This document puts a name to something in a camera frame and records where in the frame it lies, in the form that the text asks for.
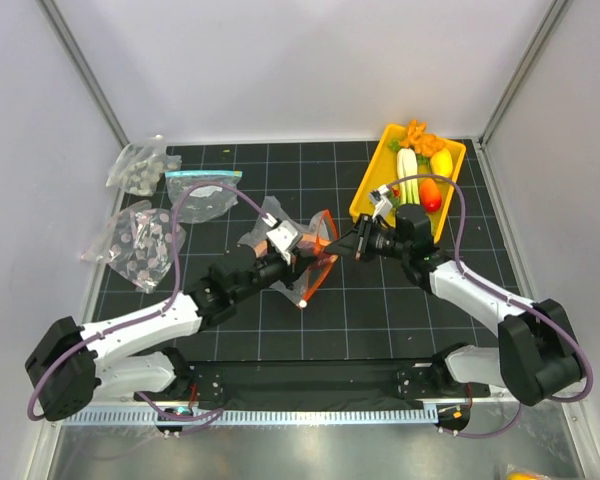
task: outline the clear plastic bag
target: clear plastic bag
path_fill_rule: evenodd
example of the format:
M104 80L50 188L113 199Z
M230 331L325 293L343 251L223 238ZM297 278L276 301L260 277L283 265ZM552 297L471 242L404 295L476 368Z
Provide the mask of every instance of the clear plastic bag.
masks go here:
M276 282L271 285L271 288L279 291L287 297L294 305L304 308L307 302L317 290L320 284L325 280L337 257L322 253L322 248L328 243L338 239L338 232L333 223L328 210L316 213L309 225L300 225L291 218L282 209L280 202L275 197L264 197L262 209L272 214L279 220L288 220L291 224L302 233L302 240L297 247L301 250L311 252L317 257L315 264L307 269L292 285L288 288L282 282ZM266 233L270 227L264 223L262 217L258 217L256 224L251 232L244 234L238 244L248 245L253 248L257 256L266 253L267 236Z
M109 265L145 293L152 293L171 268L171 212L143 200L111 217L82 260ZM186 232L176 227L176 248Z
M160 176L167 171L179 170L182 159L169 156L167 144L161 135L130 143L109 170L107 187L117 186L127 193L149 197L153 195Z
M242 172L232 170L187 170L167 172L167 193L174 206L180 197L194 183L218 182L235 187L242 178ZM200 187L189 194L178 215L178 221L184 223L204 223L223 215L238 203L237 195L215 186Z

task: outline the metal frame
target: metal frame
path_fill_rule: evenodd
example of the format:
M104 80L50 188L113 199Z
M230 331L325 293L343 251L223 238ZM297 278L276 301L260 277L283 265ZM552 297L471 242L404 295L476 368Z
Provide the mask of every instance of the metal frame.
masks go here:
M91 67L89 66L84 54L78 46L77 41L73 37L73 34L64 20L58 6L56 5L56 2L54 0L36 1L47 17L52 29L58 36L59 41L69 56L69 59L75 66L78 74L85 84L85 87L93 98L105 122L111 129L112 134L120 146L124 147L129 143L129 139L124 132L122 125L118 121L111 104L100 87L99 82L91 70ZM496 217L501 226L505 244L513 263L516 279L520 285L522 294L525 296L528 296L532 292L536 291L536 288L527 274L528 270L525 267L520 252L516 247L515 235L513 234L511 225L508 221L507 210L502 202L502 199L500 198L497 189L497 182L489 165L487 146L498 125L500 124L500 121L508 110L509 105L522 87L525 79L529 75L538 58L541 56L548 39L563 18L572 1L573 0L554 0L552 2L538 30L534 34L529 47L523 55L522 60L516 68L515 73L509 81L496 109L489 119L482 137L479 140L473 141L478 160L485 173L487 189L494 202ZM122 198L123 195L119 192L114 202L112 213L115 213L120 209ZM81 312L82 323L89 321L89 319L92 317L98 296L98 286L102 279L103 273L104 267L102 266L94 269L92 281L90 283L91 287ZM510 400L510 397L506 392L501 392L499 395L496 395L496 398L491 397L489 399L480 400L501 403L507 402L507 400ZM125 407L128 409L129 406L119 404L115 406L111 405L108 408L114 408L116 411L123 411L125 410ZM578 455L582 462L582 466L585 469L585 473L588 476L600 476L600 456L595 446L595 435L590 430L587 422L582 421L585 417L585 410L581 405L567 405L564 407L564 411L565 415L567 416L567 421L569 422L569 427L576 444ZM27 475L28 479L33 480L47 477L56 451L60 433L59 427L61 425L62 423L46 423L43 425L34 451L32 452Z
M76 67L78 75L80 75L80 78L84 82L84 85L89 91L91 98L93 98L98 110L100 110L105 122L107 122L107 125L109 125L111 133L113 133L113 136L120 144L120 147L126 146L129 143L129 139L124 132L122 125L120 125L120 122L118 121L115 112L111 108L111 105L102 91L102 88L100 88L100 84L93 74L91 67L87 63L82 50L80 50L78 42L76 42L76 39L73 37L67 22L65 22L64 17L60 13L56 2L54 0L37 0L37 3L40 5L40 8L47 17L47 20L49 20L51 28L58 36L58 40L60 40L60 43L67 52L71 63L73 63L73 66Z
M504 93L498 102L498 106L487 122L484 133L480 138L481 145L488 144L489 140L491 140L493 137L493 133L495 132L496 128L498 128L500 120L502 120L502 117L504 117L505 112L520 90L520 87L522 87L536 61L542 55L542 51L551 37L551 34L564 17L565 12L568 10L572 2L573 0L554 0L547 10L547 13L542 19L538 30L531 40L531 43L527 47L526 52L524 52L522 60L520 60L515 73L511 77L511 80L509 80L509 84L507 85L507 88L505 88Z
M207 410L194 407L192 415L199 415ZM214 422L218 427L252 426L281 427L298 425L376 425L376 424L436 424L438 410L435 403L426 403L421 409L386 410L367 412L247 412L231 410L225 412ZM119 407L95 406L81 410L64 421L68 427L92 426L195 426L199 422L173 422L161 419L148 405L127 405Z

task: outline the yellow object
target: yellow object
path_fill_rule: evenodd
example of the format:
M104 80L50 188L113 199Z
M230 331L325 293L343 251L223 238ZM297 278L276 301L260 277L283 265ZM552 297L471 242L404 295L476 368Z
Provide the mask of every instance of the yellow object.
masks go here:
M433 133L424 133L426 129L427 122L418 125L418 120L414 118L407 125L400 146L402 148L413 148L416 153L421 153L427 158L432 157L444 148L445 141L436 137Z
M436 175L451 178L451 174L453 173L453 160L451 160L451 152L449 152L447 148L443 148L431 157L429 165L431 165L431 171Z
M396 153L389 150L389 141L397 138L404 138L406 136L407 129L401 125L387 125L382 135L382 139L378 143L371 163L367 167L367 172L364 174L362 182L358 187L356 196L353 197L351 206L349 207L349 214L355 222L358 217L363 213L373 214L373 205L369 200L369 193L371 190L378 188L380 185L392 182L398 179L396 172ZM445 140L445 147L451 154L451 161L453 163L453 173L451 174L451 180L454 182L458 179L460 173L460 167L464 160L464 156L467 152L467 147L462 143L454 142L452 140ZM418 165L418 173L431 173L431 170L427 165ZM431 233L434 236L434 242L440 240L442 230L444 229L444 223L447 218L447 212L449 211L449 205L451 204L451 196L453 195L453 188L447 183L438 184L440 194L442 195L442 208L437 212L430 213L429 218L431 219ZM389 215L389 223L395 226L395 217L393 213Z
M510 473L507 475L507 480L538 480L538 477L526 473Z

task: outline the purple cable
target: purple cable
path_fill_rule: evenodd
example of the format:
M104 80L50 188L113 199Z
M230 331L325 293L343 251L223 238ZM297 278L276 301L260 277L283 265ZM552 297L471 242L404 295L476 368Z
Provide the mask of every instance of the purple cable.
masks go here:
M547 317L544 313L536 310L533 307L525 305L524 303L519 302L518 300L516 300L514 298L510 298L509 296L500 293L498 290L496 290L493 287L491 287L490 285L484 283L480 277L474 276L471 271L465 269L462 261L460 260L460 244L462 242L462 235L464 234L467 209L466 209L466 204L465 204L465 200L464 200L464 194L462 193L462 190L458 186L458 184L456 182L454 182L453 180L451 180L450 178L447 178L442 175L421 173L421 174L417 174L417 175L410 175L408 177L400 178L394 182L388 183L387 187L391 188L399 183L405 182L407 180L414 180L417 178L434 178L437 180L442 180L442 181L450 184L458 192L458 198L460 199L460 227L458 228L458 235L457 235L456 242L455 242L454 249L453 249L453 259L456 263L456 267L458 268L458 271L467 280L469 280L471 283L478 286L479 288L483 289L487 293L493 295L494 297L496 297L500 300L507 302L510 305L513 305L514 307L518 307L518 308L524 310L525 312L528 312L528 313L534 315L538 320L540 320L541 322L545 323L550 328L552 328L565 342L567 342L569 344L569 346L571 348L573 348L575 354L578 356L580 363L582 363L582 366L584 368L584 375L587 378L582 392L574 395L573 397L566 397L566 398L552 396L552 397L550 397L551 400L554 400L556 402L561 402L561 403L573 403L573 402L578 402L578 401L584 399L587 395L589 395L589 393L591 392L591 389L593 388L593 369L592 369L591 363L589 362L589 359L587 358L587 355L584 353L584 350L582 349L582 347L580 347L580 345L578 345L577 342L573 338L571 338L571 335L569 335L562 327L560 327L560 325L556 324L553 320L551 320L549 317ZM520 405L518 407L518 411L517 411L515 417L513 417L513 420L511 420L511 422L509 422L509 424L507 424L500 430L496 430L495 432L492 432L492 433L458 433L458 436L465 437L465 438L494 437L496 435L506 432L511 427L513 427L513 425L520 418L521 413L522 413L522 405Z
M184 203L185 199L187 197L189 197L191 192L193 192L197 188L209 187L209 186L220 187L220 188L223 188L225 190L229 190L229 191L235 193L240 198L242 198L245 202L247 202L256 212L258 212L259 216L261 216L263 218L267 217L267 212L265 212L260 206L258 206L258 204L256 204L253 200L251 200L251 198L249 198L249 196L247 194L241 192L237 188L235 188L231 185L224 185L219 182L200 182L200 183L196 183L196 184L192 185L186 192L184 192L178 199L178 203L176 203L176 206L173 209L173 214L171 216L171 218L172 218L171 236L173 238L178 238L178 236L177 236L178 215L180 213L180 208L182 207L182 204ZM44 414L38 415L34 412L36 400L38 400L38 397L40 396L40 392L42 391L42 389L44 388L46 383L49 381L49 378L51 378L51 375L53 375L53 373L58 369L58 367L60 365L62 365L64 362L66 362L67 359L69 357L71 357L71 355L75 354L80 349L82 349L83 347L86 347L90 343L92 343L96 340L99 340L99 339L103 339L106 335L109 335L110 333L117 332L118 330L122 330L123 328L131 327L133 325L137 325L139 323L146 322L147 320L156 318L157 316L162 315L164 312L166 312L167 310L169 310L171 308L173 303L176 301L176 297L180 291L180 257L178 255L178 249L176 249L176 248L172 249L172 256L173 256L173 265L174 265L176 278L175 278L175 282L174 282L174 286L173 286L173 293L167 300L164 307L162 307L162 309L156 310L155 312L149 313L142 317L134 318L133 320L127 320L126 322L122 322L119 325L114 325L113 327L106 328L102 332L98 332L90 337L87 337L86 339L82 340L81 342L75 344L69 350L67 350L62 355L60 355L56 359L56 361L53 362L49 366L49 368L47 368L47 370L42 374L42 376L40 377L40 380L38 381L37 385L33 389L33 393L31 394L31 397L29 398L29 403L27 404L27 416L29 417L30 420L39 421L44 418ZM153 408L154 410L157 409L157 411L160 413L160 415L162 415L166 418L169 418L169 414L160 410L160 407L158 407L155 403L153 403L151 401L151 399L149 399L149 397L147 397L145 395L143 397L143 400L145 400L149 404L149 406L151 406L151 408ZM213 413L213 412L216 412L216 413L220 412L220 414L221 414L222 409L212 410L211 412L208 412L208 413ZM202 418L205 418L206 416L208 416L206 413L203 415L200 415L200 417L190 417L192 419L191 421L202 419Z
M196 422L198 420L204 420L207 417L210 417L214 414L218 414L218 415L222 415L224 413L224 410L222 408L217 408L215 410L210 410L208 412L202 413L200 415L176 415L175 413L168 413L165 412L164 410L161 410L160 407L158 407L155 403L153 403L151 401L151 399L149 397L147 397L147 395L143 392L136 392L137 395L144 400L145 402L147 402L149 404L149 406L155 410L156 412L158 412L158 415L160 415L161 417L164 418L168 418L169 420L173 420L174 422Z

